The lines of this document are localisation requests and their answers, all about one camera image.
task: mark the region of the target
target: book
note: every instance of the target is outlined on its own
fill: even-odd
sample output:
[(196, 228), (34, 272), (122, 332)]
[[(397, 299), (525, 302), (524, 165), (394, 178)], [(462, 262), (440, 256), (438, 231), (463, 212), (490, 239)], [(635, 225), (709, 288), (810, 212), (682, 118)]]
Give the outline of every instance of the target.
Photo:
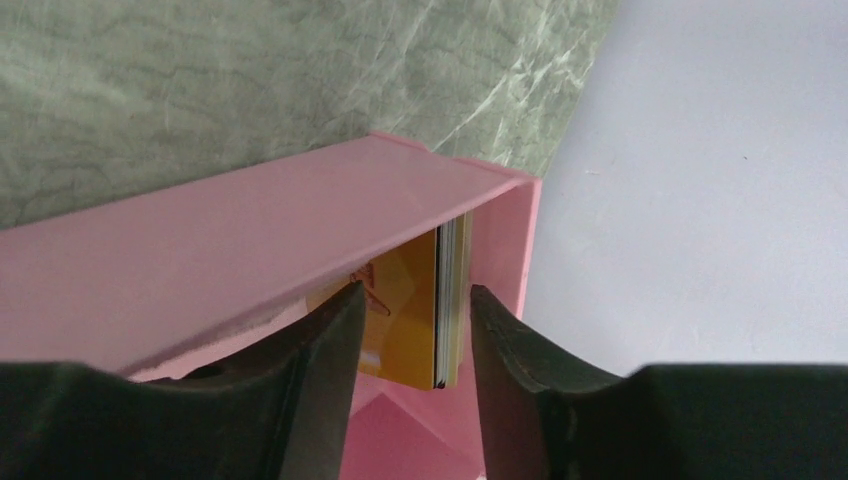
[(470, 214), (457, 217), (307, 296), (312, 311), (348, 283), (363, 283), (360, 372), (421, 390), (456, 385), (468, 315), (470, 222)]

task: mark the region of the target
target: white wall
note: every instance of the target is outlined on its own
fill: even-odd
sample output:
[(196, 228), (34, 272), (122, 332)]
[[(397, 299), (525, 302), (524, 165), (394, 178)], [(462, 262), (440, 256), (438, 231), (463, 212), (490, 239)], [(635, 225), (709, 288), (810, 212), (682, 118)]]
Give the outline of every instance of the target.
[(524, 319), (618, 374), (848, 362), (848, 2), (622, 2)]

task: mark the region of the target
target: marble countertop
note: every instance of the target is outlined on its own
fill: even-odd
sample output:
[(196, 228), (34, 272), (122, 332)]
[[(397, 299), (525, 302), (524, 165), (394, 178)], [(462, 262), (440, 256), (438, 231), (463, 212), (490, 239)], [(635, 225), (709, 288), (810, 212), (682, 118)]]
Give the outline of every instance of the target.
[(0, 228), (385, 130), (542, 175), (619, 0), (10, 0)]

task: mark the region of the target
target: red drawing on book cover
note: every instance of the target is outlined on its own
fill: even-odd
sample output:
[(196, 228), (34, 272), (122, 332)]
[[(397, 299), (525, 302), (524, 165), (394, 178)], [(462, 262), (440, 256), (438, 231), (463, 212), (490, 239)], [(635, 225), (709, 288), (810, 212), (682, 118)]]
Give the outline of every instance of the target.
[(362, 268), (350, 274), (351, 282), (359, 280), (362, 280), (362, 283), (365, 284), (365, 304), (368, 306), (368, 310), (381, 315), (391, 315), (392, 312), (389, 310), (389, 307), (380, 301), (372, 291), (372, 289), (376, 288), (377, 283), (374, 278), (374, 265), (371, 262), (366, 263)]

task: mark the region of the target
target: gray marble surface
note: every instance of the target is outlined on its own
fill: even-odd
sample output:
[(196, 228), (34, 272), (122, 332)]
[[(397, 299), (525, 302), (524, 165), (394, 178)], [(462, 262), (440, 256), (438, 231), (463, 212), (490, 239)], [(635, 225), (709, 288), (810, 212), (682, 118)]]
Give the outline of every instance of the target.
[(370, 129), (543, 174), (618, 3), (0, 2), (0, 228)]

